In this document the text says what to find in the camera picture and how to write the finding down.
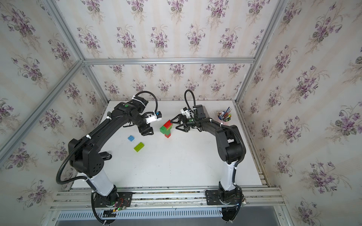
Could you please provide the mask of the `small blue lego brick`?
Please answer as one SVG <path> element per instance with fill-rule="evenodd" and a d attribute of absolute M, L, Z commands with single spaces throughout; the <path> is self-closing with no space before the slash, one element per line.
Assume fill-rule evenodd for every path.
<path fill-rule="evenodd" d="M 128 140 L 129 140 L 130 142 L 134 141 L 134 136 L 130 135 L 130 136 L 128 137 Z"/>

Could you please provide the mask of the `pink pen cup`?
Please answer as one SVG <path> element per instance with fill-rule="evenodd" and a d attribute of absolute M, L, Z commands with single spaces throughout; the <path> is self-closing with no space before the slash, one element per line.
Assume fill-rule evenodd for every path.
<path fill-rule="evenodd" d="M 220 122 L 225 124 L 225 125 L 228 125 L 230 120 L 231 120 L 231 118 L 227 118 L 227 119 L 220 120 Z"/>

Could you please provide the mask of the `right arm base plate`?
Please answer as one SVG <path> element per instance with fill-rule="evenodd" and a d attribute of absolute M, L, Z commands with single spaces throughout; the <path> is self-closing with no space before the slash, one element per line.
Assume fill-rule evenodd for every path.
<path fill-rule="evenodd" d="M 242 191 L 235 188 L 225 191 L 222 188 L 205 191 L 207 205 L 237 205 L 244 202 Z"/>

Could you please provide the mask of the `aluminium mounting rail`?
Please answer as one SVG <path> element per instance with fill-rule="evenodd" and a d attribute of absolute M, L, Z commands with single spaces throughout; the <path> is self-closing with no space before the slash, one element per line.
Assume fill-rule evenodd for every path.
<path fill-rule="evenodd" d="M 150 188 L 118 188 L 121 193 L 132 193 L 128 209 L 165 209 L 165 208 L 201 208 L 207 206 L 206 190 L 216 190 L 215 186 L 207 187 L 150 187 Z M 247 207 L 254 206 L 286 206 L 279 188 L 266 186 L 243 187 Z M 52 211 L 90 210 L 91 190 L 85 188 L 57 192 L 50 204 Z"/>

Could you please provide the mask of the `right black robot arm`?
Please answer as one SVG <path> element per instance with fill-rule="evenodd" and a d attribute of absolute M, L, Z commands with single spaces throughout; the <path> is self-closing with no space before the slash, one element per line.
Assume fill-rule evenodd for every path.
<path fill-rule="evenodd" d="M 231 203 L 233 200 L 243 202 L 242 189 L 236 184 L 236 172 L 247 150 L 238 127 L 224 125 L 209 117 L 205 107 L 196 104 L 195 95 L 190 89 L 185 91 L 184 99 L 187 107 L 182 109 L 171 123 L 176 124 L 175 129 L 179 131 L 187 133 L 196 129 L 199 132 L 208 132 L 215 137 L 218 155 L 226 164 L 219 181 L 217 196 L 223 204 Z"/>

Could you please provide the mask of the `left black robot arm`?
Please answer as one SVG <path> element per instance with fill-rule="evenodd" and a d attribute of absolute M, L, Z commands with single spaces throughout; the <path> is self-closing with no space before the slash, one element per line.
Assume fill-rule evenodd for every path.
<path fill-rule="evenodd" d="M 157 108 L 152 112 L 144 112 L 148 101 L 141 94 L 137 93 L 128 102 L 120 102 L 92 132 L 68 143 L 68 156 L 57 172 L 57 184 L 84 180 L 99 196 L 116 199 L 117 188 L 103 169 L 105 160 L 110 159 L 111 155 L 102 152 L 102 147 L 124 125 L 137 126 L 142 136 L 153 135 L 151 123 L 162 119 Z"/>

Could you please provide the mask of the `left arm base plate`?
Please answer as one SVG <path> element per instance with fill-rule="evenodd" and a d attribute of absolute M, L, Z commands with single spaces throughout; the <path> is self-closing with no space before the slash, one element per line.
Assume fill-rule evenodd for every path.
<path fill-rule="evenodd" d="M 95 194 L 93 199 L 95 208 L 126 208 L 131 206 L 133 193 L 132 192 L 117 192 L 109 196 L 101 196 L 98 193 Z"/>

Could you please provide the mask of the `small green lego brick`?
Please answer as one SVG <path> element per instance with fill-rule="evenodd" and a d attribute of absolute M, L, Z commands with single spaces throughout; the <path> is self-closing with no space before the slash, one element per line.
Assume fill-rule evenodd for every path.
<path fill-rule="evenodd" d="M 161 132 L 162 134 L 165 134 L 165 133 L 167 132 L 167 128 L 166 128 L 165 126 L 162 126 L 162 127 L 160 128 L 160 132 Z"/>

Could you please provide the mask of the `red long lego brick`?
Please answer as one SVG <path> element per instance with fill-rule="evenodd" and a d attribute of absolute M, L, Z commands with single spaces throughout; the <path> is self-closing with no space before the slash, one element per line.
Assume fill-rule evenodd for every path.
<path fill-rule="evenodd" d="M 172 126 L 172 122 L 170 120 L 168 120 L 163 126 L 165 126 L 166 128 Z"/>

